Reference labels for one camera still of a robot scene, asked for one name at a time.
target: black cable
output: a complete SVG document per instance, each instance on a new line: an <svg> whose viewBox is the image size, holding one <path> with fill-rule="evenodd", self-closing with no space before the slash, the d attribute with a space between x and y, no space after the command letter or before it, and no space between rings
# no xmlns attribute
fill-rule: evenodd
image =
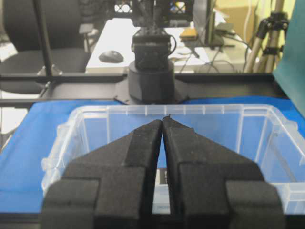
<svg viewBox="0 0 305 229"><path fill-rule="evenodd" d="M229 36L223 36L223 37L228 38L228 39L231 39L231 40L234 40L234 41L237 41L237 42L240 42L240 43L243 43L243 44L245 44L247 47L249 47L248 43L246 43L246 42L244 42L244 41L242 41L242 40L239 40L239 39L237 39L237 38L235 38L235 37L229 37Z"/></svg>
<svg viewBox="0 0 305 229"><path fill-rule="evenodd" d="M170 35L172 38L173 38L173 40L175 41L175 46L174 46L174 48L173 48L173 50L172 51L170 51L168 54L166 54L165 56L169 56L169 55L171 55L171 54L173 54L173 52L176 50L176 48L177 48L177 40L175 39L175 37L173 36L173 35Z"/></svg>
<svg viewBox="0 0 305 229"><path fill-rule="evenodd" d="M208 69L208 72L207 72L207 73L209 73L209 72L210 72L211 67L213 66L214 61L215 61L216 57L218 56L218 54L220 53L221 49L222 49L222 46L221 46L221 47L219 47L218 51L216 52L216 54L214 55L214 57L213 57L212 61L210 62L210 66L209 66L209 69Z"/></svg>
<svg viewBox="0 0 305 229"><path fill-rule="evenodd" d="M185 69L185 67L186 67L186 65L187 65L187 63L188 63L188 61L189 61L189 59L191 58L191 56L192 56L192 53L191 53L190 56L186 59L185 64L182 66L181 70L179 71L180 74L181 74L182 71Z"/></svg>
<svg viewBox="0 0 305 229"><path fill-rule="evenodd" d="M202 67L203 67L203 66L205 66L205 65L209 65L209 67L214 68L214 69L215 69L215 71L216 71L217 73L219 73L218 68L217 68L217 67L215 67L215 65L213 65L211 62L207 62L207 63L204 63L203 65L201 65L201 67L199 68L198 72L200 72L200 70L202 69Z"/></svg>
<svg viewBox="0 0 305 229"><path fill-rule="evenodd" d="M228 65L231 66L233 72L234 73L236 72L236 69L235 69L234 65L232 63L230 63L229 61L226 61L226 60L215 60L214 62L226 62Z"/></svg>

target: metal pole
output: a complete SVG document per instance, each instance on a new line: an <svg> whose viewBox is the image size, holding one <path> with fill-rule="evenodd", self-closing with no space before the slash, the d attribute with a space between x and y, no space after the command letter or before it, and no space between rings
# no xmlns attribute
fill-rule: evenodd
<svg viewBox="0 0 305 229"><path fill-rule="evenodd" d="M250 54L250 56L248 57L246 66L244 68L244 73L251 73L253 70L253 66L255 64L255 60L257 58L259 49L261 48L261 45L263 43L263 39L256 37L256 39L254 40L254 44L252 47L252 52Z"/></svg>
<svg viewBox="0 0 305 229"><path fill-rule="evenodd" d="M275 5L274 13L283 12L284 0L277 0ZM277 48L280 37L280 31L274 30L270 36L270 48ZM266 73L271 73L275 65L275 56L268 55L267 64L266 64Z"/></svg>
<svg viewBox="0 0 305 229"><path fill-rule="evenodd" d="M47 22L45 14L43 12L41 0L33 0L33 6L35 11L35 17L38 25L39 39L41 44L41 50L43 54L44 66L46 76L51 78L53 60L51 56L51 48L47 31Z"/></svg>
<svg viewBox="0 0 305 229"><path fill-rule="evenodd" d="M268 41L267 41L266 47L270 46L270 36L271 36L270 33L268 34ZM264 73L266 71L267 59L268 59L268 56L263 54L259 58L259 63L256 66L254 66L253 73Z"/></svg>

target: black office chair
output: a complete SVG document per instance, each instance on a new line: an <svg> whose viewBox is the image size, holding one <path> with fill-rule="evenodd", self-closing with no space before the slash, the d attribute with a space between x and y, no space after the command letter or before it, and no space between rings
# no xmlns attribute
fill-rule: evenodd
<svg viewBox="0 0 305 229"><path fill-rule="evenodd" d="M85 72L89 54L80 34L78 0L41 0L55 66L63 72ZM6 32L18 54L0 64L0 73L38 73L44 66L37 22L31 0L3 0ZM1 82L2 90L38 94L43 85L36 82Z"/></svg>

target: clear plastic storage box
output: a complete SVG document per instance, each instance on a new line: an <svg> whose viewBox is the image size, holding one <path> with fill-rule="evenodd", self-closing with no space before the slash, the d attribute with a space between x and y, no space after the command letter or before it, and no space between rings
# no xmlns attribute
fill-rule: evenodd
<svg viewBox="0 0 305 229"><path fill-rule="evenodd" d="M166 115L259 164L277 187L286 214L305 214L305 140L297 124L275 107L260 104L86 106L58 126L48 158L42 160L42 189L60 179L72 159ZM159 167L166 166L163 144ZM157 186L154 211L168 213L167 186Z"/></svg>

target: desk surface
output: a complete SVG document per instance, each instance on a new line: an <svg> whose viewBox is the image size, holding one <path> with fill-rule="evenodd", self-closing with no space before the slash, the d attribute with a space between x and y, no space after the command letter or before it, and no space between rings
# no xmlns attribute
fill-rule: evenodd
<svg viewBox="0 0 305 229"><path fill-rule="evenodd" d="M222 18L216 19L218 22L223 22ZM134 61L134 53L131 51L132 36L139 30L139 27L134 27L130 19L113 19L107 21L102 34L94 48L91 58L87 64L87 73L126 73L129 64ZM173 35L177 40L177 48L169 58L179 59L175 61L175 71L180 72L185 65L186 60L190 56L190 49L185 47L185 44L180 41L180 34L184 28L166 28L167 33ZM241 71L244 65L244 53L246 46L240 42L224 38L226 45L234 47L224 47L223 53L218 53L216 61L224 60L230 62L236 70ZM104 63L99 60L101 53L115 50L122 54L124 61L122 63ZM216 55L218 48L212 50L210 48L198 47L195 48L200 58L197 59L193 55L188 60L183 72L207 72L209 62ZM233 69L227 62L215 62L214 65L221 73L232 73Z"/></svg>

